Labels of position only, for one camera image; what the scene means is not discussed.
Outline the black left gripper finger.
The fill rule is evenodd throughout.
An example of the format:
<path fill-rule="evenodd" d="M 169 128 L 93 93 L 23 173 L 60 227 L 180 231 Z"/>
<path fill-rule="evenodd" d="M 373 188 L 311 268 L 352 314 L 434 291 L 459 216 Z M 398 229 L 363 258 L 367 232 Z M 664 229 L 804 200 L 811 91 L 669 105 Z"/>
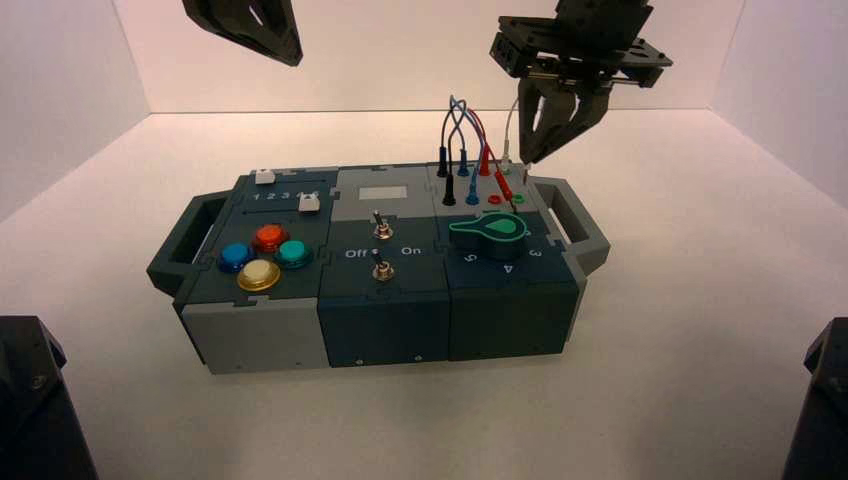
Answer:
<path fill-rule="evenodd" d="M 292 2 L 262 1 L 262 8 L 269 35 L 266 47 L 272 57 L 286 65 L 299 65 L 303 58 L 303 49 Z"/>
<path fill-rule="evenodd" d="M 262 1 L 183 0 L 186 15 L 201 29 L 272 60 Z"/>

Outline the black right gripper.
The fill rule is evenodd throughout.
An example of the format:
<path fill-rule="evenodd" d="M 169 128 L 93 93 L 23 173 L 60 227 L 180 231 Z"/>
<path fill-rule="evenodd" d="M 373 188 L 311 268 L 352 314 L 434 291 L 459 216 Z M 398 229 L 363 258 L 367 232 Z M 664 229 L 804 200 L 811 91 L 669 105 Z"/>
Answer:
<path fill-rule="evenodd" d="M 611 87 L 654 86 L 673 65 L 640 32 L 653 12 L 647 1 L 559 1 L 552 18 L 501 16 L 492 59 L 518 84 L 519 147 L 535 164 L 597 125 Z"/>

